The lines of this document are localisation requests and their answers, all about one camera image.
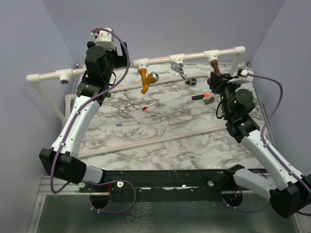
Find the brown water faucet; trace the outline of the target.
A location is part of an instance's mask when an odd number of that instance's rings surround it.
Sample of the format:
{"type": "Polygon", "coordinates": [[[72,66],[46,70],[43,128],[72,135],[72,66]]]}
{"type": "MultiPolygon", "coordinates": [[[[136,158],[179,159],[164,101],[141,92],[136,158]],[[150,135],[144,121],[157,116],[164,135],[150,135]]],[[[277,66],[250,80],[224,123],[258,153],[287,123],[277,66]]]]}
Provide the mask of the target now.
{"type": "MultiPolygon", "coordinates": [[[[216,74],[221,75],[221,72],[220,72],[219,67],[218,67],[218,60],[211,61],[210,65],[212,66],[213,71],[216,74]]],[[[208,80],[207,80],[208,85],[210,85],[210,82],[211,82],[211,78],[208,78],[208,80]]]]}

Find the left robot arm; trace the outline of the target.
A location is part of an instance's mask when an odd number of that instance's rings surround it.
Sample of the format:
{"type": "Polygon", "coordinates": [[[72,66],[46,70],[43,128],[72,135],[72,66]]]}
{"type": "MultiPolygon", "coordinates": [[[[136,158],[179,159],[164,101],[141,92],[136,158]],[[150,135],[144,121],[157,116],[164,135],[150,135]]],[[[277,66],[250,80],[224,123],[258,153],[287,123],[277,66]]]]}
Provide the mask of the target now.
{"type": "Polygon", "coordinates": [[[57,140],[49,149],[42,149],[39,159],[48,175],[71,183],[90,183],[94,190],[106,189],[107,179],[103,169],[88,166],[78,159],[82,139],[107,93],[112,89],[110,79],[117,68],[127,67],[127,44],[121,43],[122,55],[94,42],[88,42],[85,65],[72,112],[57,140]]]}

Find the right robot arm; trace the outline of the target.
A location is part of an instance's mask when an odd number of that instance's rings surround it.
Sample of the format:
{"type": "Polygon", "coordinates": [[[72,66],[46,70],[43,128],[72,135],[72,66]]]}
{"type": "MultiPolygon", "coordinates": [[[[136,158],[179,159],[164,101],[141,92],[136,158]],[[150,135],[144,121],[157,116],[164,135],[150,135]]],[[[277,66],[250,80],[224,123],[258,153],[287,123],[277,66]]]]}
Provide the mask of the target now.
{"type": "Polygon", "coordinates": [[[311,177],[292,166],[266,139],[265,128],[251,118],[254,96],[241,85],[252,82],[254,77],[241,69],[234,77],[211,72],[208,84],[211,92],[220,97],[221,118],[226,121],[227,131],[256,157],[270,178],[236,165],[226,171],[223,184],[229,190],[241,186],[255,192],[268,200],[278,215],[289,218],[311,203],[311,177]]]}

